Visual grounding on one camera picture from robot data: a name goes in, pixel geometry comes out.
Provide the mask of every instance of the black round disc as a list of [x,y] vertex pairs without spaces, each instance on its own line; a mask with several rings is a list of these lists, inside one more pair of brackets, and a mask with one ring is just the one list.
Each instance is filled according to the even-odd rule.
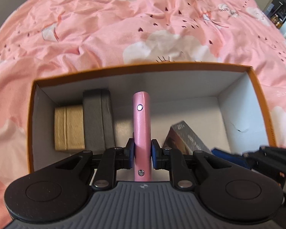
[[83,207],[88,188],[69,170],[40,170],[17,179],[5,191],[5,204],[14,219],[48,223],[67,218]]
[[27,196],[36,202],[48,202],[57,198],[62,192],[59,184],[49,181],[36,182],[27,188]]
[[267,219],[283,200],[275,181],[243,168],[216,170],[202,183],[198,194],[213,213],[240,223]]
[[226,185],[226,192],[240,200],[251,200],[260,195],[260,186],[249,180],[235,180]]

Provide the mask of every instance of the pink cylinder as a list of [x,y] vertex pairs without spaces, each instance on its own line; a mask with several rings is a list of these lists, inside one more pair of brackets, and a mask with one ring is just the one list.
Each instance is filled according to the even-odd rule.
[[146,92],[133,95],[134,180],[136,182],[152,180],[149,100],[149,94]]

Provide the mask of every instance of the bed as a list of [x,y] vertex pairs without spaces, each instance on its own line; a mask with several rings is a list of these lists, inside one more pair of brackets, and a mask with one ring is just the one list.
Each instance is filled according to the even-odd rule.
[[0,29],[0,228],[6,187],[28,173],[32,81],[163,61],[253,66],[286,147],[286,40],[254,0],[28,0]]

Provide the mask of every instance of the cardboard box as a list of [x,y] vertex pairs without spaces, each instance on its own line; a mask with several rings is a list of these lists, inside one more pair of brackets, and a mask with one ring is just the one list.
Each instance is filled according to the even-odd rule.
[[[125,147],[132,137],[132,96],[139,91],[150,95],[152,138],[160,145],[170,126],[185,120],[209,149],[243,153],[276,146],[267,103],[250,66],[123,65],[34,81],[28,116],[30,172],[69,156],[54,150],[54,110],[81,104],[87,89],[111,92],[116,146]],[[163,180],[158,173],[153,179]]]

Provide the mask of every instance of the blue object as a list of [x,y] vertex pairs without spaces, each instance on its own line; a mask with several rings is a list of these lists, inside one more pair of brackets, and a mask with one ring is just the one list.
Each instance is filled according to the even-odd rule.
[[134,163],[134,142],[133,142],[133,145],[130,148],[130,157],[129,157],[130,168],[133,168],[133,163]]
[[216,157],[220,157],[220,158],[227,160],[231,163],[237,164],[237,165],[244,167],[246,169],[250,169],[249,165],[247,164],[246,159],[241,155],[230,154],[228,152],[225,152],[225,151],[222,151],[222,150],[219,150],[216,148],[214,148],[211,151],[212,151],[212,154]]
[[153,161],[153,167],[154,169],[157,169],[157,160],[156,160],[156,148],[153,144],[153,141],[151,142],[152,144],[152,161]]

